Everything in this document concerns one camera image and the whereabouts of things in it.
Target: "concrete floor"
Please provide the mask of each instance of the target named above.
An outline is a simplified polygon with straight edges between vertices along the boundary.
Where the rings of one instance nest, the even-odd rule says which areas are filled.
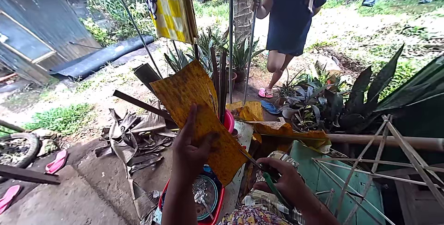
[[[233,91],[233,102],[243,100],[244,83]],[[257,89],[249,87],[247,100],[258,101]],[[278,120],[263,110],[264,120]],[[0,193],[16,184],[23,190],[12,206],[0,215],[0,225],[45,224],[138,224],[124,165],[115,155],[97,158],[94,148],[105,145],[98,139],[68,149],[67,165],[59,171],[60,185],[8,180],[0,184]],[[161,152],[164,159],[133,174],[133,178],[146,192],[162,191],[172,166],[171,147]],[[55,154],[36,160],[29,168],[44,172],[44,166],[54,160]]]

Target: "green scissors handle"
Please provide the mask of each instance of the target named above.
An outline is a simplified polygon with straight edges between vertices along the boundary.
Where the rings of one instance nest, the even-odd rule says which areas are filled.
[[[278,198],[278,200],[284,205],[286,206],[289,210],[293,209],[293,206],[291,206],[290,204],[288,204],[288,202],[284,199],[284,197],[281,195],[281,193],[279,192],[279,190],[276,188],[276,186],[273,183],[273,180],[271,180],[271,176],[269,173],[267,172],[263,172],[262,176],[265,178],[265,182],[267,183],[268,187],[271,189],[271,192],[273,192],[273,194],[276,195],[276,197]]]

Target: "green wooden board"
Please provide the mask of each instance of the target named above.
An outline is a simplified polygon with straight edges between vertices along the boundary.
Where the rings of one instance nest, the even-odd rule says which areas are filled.
[[[307,186],[314,192],[321,192],[330,189],[334,189],[334,195],[332,200],[330,201],[329,209],[334,213],[337,207],[337,203],[339,201],[339,195],[341,194],[341,188],[338,187],[329,176],[327,176],[319,167],[313,162],[312,158],[323,158],[328,157],[323,154],[320,154],[312,149],[305,147],[300,142],[293,142],[293,147],[290,153],[291,157],[299,163],[298,171],[305,179],[305,183]],[[351,168],[350,166],[340,162],[340,161],[331,161],[331,163],[346,166]],[[331,165],[326,165],[328,169],[333,171],[336,176],[340,177],[343,181],[346,180],[349,170],[341,169],[338,167],[334,167]],[[355,189],[358,192],[363,191],[365,183],[368,181],[369,176],[363,173],[354,172],[353,176],[350,180],[349,186]],[[336,179],[339,184],[343,184],[339,179]],[[329,194],[320,194],[319,199],[325,203]],[[380,186],[378,183],[373,182],[370,186],[370,189],[365,197],[367,200],[371,202],[376,208],[378,208],[382,213],[384,212],[384,208],[382,205],[382,197],[380,193]],[[338,221],[343,223],[350,211],[354,206],[354,202],[347,197],[344,197],[342,201],[341,211],[338,214]],[[380,214],[378,214],[368,203],[363,202],[363,206],[373,214],[379,221],[385,224],[385,220]],[[368,216],[362,209],[358,209],[358,212],[353,216],[352,221],[349,223],[351,225],[355,224],[375,224],[374,220]]]

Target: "scissors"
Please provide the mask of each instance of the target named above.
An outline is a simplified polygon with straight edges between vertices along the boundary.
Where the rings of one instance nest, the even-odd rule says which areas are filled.
[[[278,198],[278,200],[284,205],[286,206],[289,210],[293,209],[293,206],[290,205],[287,200],[285,200],[285,198],[281,195],[281,193],[279,192],[279,190],[276,188],[276,186],[274,185],[275,183],[278,182],[278,179],[281,177],[281,174],[279,173],[279,171],[273,167],[270,167],[269,165],[263,165],[263,164],[259,164],[256,160],[254,160],[252,157],[248,156],[247,154],[245,154],[245,152],[243,152],[241,149],[238,149],[240,152],[242,152],[242,154],[248,159],[250,160],[250,162],[258,167],[258,169],[260,171],[262,171],[262,176],[265,178],[265,182],[267,183],[268,187],[271,189],[271,192],[273,192],[273,194],[276,195],[276,197]]]

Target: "pink slipper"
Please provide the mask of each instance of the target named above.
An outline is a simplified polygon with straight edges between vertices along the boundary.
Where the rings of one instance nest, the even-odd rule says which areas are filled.
[[[259,97],[266,97],[266,98],[272,98],[273,97],[273,93],[268,93],[264,87],[261,87],[259,89],[259,93],[258,93]]]
[[[0,214],[9,207],[14,197],[20,192],[20,189],[20,185],[14,185],[8,188],[2,199],[0,199]]]
[[[62,150],[57,153],[57,156],[55,157],[55,160],[48,163],[45,167],[47,174],[54,174],[59,169],[61,169],[66,162],[66,156],[68,155],[68,152],[66,150]]]

